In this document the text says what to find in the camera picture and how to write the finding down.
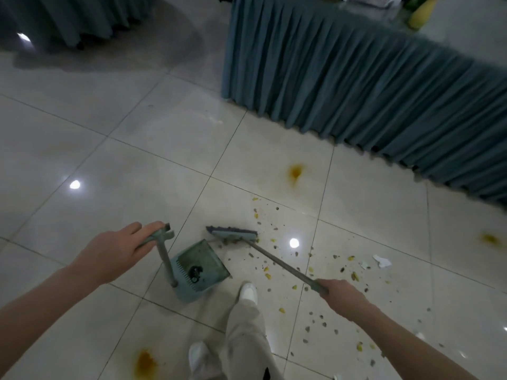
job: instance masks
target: brown stain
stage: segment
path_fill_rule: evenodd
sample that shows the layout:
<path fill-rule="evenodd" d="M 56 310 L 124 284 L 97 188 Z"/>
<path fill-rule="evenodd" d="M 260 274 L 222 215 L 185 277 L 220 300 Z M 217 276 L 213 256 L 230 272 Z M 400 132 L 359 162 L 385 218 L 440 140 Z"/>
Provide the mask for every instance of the brown stain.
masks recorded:
<path fill-rule="evenodd" d="M 292 185 L 295 185 L 298 182 L 298 178 L 301 176 L 304 168 L 303 164 L 294 164 L 289 167 L 288 178 Z"/>
<path fill-rule="evenodd" d="M 138 380 L 154 380 L 158 364 L 147 350 L 142 350 L 137 358 L 134 377 Z"/>
<path fill-rule="evenodd" d="M 488 245 L 495 247 L 495 248 L 500 248 L 502 246 L 502 242 L 500 241 L 500 239 L 498 237 L 496 237 L 495 235 L 488 234 L 488 233 L 482 234 L 480 237 L 480 240 L 483 243 L 488 244 Z"/>

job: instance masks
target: hand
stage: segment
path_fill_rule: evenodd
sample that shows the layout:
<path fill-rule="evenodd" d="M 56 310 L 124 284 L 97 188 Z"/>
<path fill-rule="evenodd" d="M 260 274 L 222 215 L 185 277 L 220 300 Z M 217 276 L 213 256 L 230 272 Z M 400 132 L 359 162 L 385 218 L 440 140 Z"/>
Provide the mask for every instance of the hand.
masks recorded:
<path fill-rule="evenodd" d="M 357 321 L 364 311 L 368 311 L 370 302 L 365 295 L 358 291 L 346 280 L 316 280 L 320 285 L 329 289 L 329 294 L 321 294 L 329 307 L 340 316 Z"/>
<path fill-rule="evenodd" d="M 161 221 L 142 226 L 140 222 L 119 231 L 107 231 L 93 237 L 68 268 L 92 288 L 110 283 L 132 268 L 157 244 L 144 239 L 165 225 Z"/>

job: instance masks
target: paper scrap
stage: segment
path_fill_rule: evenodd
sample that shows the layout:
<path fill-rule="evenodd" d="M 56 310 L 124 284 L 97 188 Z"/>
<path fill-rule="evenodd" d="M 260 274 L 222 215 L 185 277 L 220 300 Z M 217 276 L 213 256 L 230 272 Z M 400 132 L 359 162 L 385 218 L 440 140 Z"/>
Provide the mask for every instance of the paper scrap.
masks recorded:
<path fill-rule="evenodd" d="M 390 265 L 392 265 L 392 263 L 386 258 L 377 256 L 377 255 L 373 255 L 373 258 L 375 260 L 377 260 L 377 262 L 379 264 L 379 268 L 386 268 L 386 267 L 389 267 Z"/>

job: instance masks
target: leg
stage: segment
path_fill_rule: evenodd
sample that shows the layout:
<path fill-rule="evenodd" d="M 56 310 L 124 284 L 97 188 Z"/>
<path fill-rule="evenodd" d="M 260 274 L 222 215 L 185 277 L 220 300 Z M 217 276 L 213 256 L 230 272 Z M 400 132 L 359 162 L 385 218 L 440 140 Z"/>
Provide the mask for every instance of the leg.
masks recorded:
<path fill-rule="evenodd" d="M 190 347 L 189 363 L 192 371 L 190 380 L 227 380 L 220 359 L 202 341 Z"/>
<path fill-rule="evenodd" d="M 257 308 L 257 289 L 251 283 L 241 288 L 238 304 L 232 308 L 226 341 L 231 380 L 283 378 L 266 339 L 264 317 Z"/>

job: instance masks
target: shoe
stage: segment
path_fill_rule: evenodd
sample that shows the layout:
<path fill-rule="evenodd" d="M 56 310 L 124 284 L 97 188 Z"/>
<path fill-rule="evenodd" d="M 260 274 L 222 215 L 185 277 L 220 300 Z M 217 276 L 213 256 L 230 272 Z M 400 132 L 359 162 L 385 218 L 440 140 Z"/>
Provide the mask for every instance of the shoe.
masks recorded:
<path fill-rule="evenodd" d="M 245 283 L 239 291 L 239 300 L 251 300 L 257 305 L 257 288 L 252 283 Z"/>
<path fill-rule="evenodd" d="M 190 371 L 195 373 L 199 365 L 210 355 L 211 352 L 203 341 L 193 343 L 189 349 Z"/>

